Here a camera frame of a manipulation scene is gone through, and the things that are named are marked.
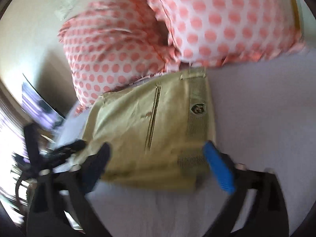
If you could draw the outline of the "khaki beige pants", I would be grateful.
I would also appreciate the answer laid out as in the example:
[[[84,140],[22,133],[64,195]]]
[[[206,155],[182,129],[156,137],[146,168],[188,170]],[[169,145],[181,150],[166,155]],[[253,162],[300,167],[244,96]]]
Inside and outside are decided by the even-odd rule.
[[[191,190],[209,173],[203,155],[216,139],[213,99],[206,70],[191,68],[140,86],[101,95],[89,112],[73,158],[84,163],[108,143],[102,180],[155,190]]]

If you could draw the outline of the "lavender textured bed sheet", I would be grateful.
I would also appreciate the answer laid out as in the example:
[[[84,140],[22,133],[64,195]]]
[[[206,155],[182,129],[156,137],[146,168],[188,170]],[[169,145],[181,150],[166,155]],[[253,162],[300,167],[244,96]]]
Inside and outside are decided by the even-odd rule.
[[[315,45],[207,71],[216,145],[249,169],[274,170],[295,231],[315,202]],[[193,192],[99,183],[88,199],[113,236],[202,236],[227,198],[213,177]]]

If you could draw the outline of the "dark framed window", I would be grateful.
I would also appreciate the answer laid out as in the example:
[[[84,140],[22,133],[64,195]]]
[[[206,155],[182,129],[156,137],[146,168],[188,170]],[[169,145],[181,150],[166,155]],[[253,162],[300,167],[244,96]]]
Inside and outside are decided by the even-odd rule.
[[[52,108],[28,80],[24,79],[21,85],[21,102],[1,82],[1,133],[20,135],[23,126],[31,121],[54,134],[63,123],[64,116]]]

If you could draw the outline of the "pink polka dot pillow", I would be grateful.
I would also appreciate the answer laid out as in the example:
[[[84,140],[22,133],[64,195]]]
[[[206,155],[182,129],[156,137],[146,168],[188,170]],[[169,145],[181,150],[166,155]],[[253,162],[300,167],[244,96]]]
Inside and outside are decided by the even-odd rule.
[[[295,0],[147,0],[173,60],[217,67],[304,48]]]
[[[78,99],[76,114],[98,97],[177,67],[146,0],[93,0],[58,33]]]

